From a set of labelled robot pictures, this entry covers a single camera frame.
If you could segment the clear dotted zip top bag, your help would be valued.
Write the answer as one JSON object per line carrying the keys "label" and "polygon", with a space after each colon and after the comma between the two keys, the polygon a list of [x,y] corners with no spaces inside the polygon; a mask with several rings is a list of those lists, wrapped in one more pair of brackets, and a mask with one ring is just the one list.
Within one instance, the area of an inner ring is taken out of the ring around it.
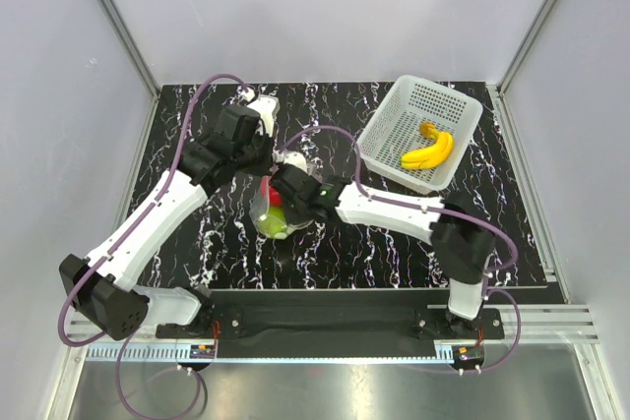
{"label": "clear dotted zip top bag", "polygon": [[266,238],[284,240],[313,222],[320,189],[313,162],[299,152],[284,154],[258,184],[249,208],[252,223]]}

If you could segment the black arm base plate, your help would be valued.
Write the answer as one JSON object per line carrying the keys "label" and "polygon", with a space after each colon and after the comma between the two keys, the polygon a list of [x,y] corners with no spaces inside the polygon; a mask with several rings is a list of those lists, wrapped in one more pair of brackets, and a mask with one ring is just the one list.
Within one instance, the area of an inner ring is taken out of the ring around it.
{"label": "black arm base plate", "polygon": [[418,360],[437,341],[505,338],[499,312],[471,322],[446,310],[445,289],[214,290],[190,327],[161,325],[162,339],[216,341],[220,360]]}

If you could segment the green apple toy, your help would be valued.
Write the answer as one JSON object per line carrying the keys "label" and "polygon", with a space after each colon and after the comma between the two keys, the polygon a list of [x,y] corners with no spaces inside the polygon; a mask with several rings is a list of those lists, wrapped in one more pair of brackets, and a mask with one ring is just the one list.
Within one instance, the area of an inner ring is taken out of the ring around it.
{"label": "green apple toy", "polygon": [[289,234],[282,208],[269,207],[257,222],[259,231],[267,238],[284,240]]}

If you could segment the yellow banana bunch toy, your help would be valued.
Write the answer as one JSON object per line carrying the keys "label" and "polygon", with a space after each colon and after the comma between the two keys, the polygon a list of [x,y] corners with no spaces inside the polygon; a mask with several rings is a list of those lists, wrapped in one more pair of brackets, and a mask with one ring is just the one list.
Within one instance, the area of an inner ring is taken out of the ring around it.
{"label": "yellow banana bunch toy", "polygon": [[429,147],[413,150],[401,157],[401,166],[407,170],[427,170],[441,165],[451,154],[454,146],[453,136],[446,131],[439,131],[431,122],[419,125],[419,132],[425,139],[431,139]]}

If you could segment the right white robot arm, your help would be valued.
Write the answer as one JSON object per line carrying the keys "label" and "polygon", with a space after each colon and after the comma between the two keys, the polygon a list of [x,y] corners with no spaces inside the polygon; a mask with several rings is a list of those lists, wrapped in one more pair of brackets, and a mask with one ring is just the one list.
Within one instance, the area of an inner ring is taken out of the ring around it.
{"label": "right white robot arm", "polygon": [[495,236],[484,222],[439,198],[420,198],[357,186],[344,178],[324,181],[292,164],[270,179],[289,225],[312,220],[384,228],[433,248],[449,281],[447,326],[458,337],[480,329],[483,278]]}

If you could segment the white plastic basket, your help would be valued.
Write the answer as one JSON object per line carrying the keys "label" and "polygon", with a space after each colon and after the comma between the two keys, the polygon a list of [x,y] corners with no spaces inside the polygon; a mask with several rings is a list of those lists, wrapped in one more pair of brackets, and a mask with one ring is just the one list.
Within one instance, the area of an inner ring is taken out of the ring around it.
{"label": "white plastic basket", "polygon": [[[442,191],[451,183],[482,111],[478,100],[462,92],[415,76],[401,76],[357,139],[363,162],[368,170],[419,194]],[[452,135],[452,152],[433,169],[405,170],[401,167],[404,153],[433,144],[420,133],[423,122]]]}

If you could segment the red apple toy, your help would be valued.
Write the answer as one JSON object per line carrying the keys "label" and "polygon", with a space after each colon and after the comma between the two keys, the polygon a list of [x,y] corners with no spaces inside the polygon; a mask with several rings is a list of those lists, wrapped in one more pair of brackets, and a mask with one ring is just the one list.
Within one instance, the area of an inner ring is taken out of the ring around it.
{"label": "red apple toy", "polygon": [[271,207],[280,208],[283,205],[282,196],[273,187],[266,189],[266,196]]}

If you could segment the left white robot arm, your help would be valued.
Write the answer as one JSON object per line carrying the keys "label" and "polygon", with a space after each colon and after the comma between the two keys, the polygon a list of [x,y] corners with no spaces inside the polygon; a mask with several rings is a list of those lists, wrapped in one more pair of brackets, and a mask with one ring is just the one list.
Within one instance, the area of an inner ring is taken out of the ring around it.
{"label": "left white robot arm", "polygon": [[137,281],[162,244],[193,212],[237,172],[263,176],[274,164],[279,102],[260,96],[250,104],[224,108],[202,138],[179,143],[170,169],[124,223],[85,257],[68,255],[59,272],[67,293],[58,318],[65,332],[70,309],[114,340],[141,326],[180,326],[193,337],[212,327],[213,314],[201,295],[182,287],[142,287]]}

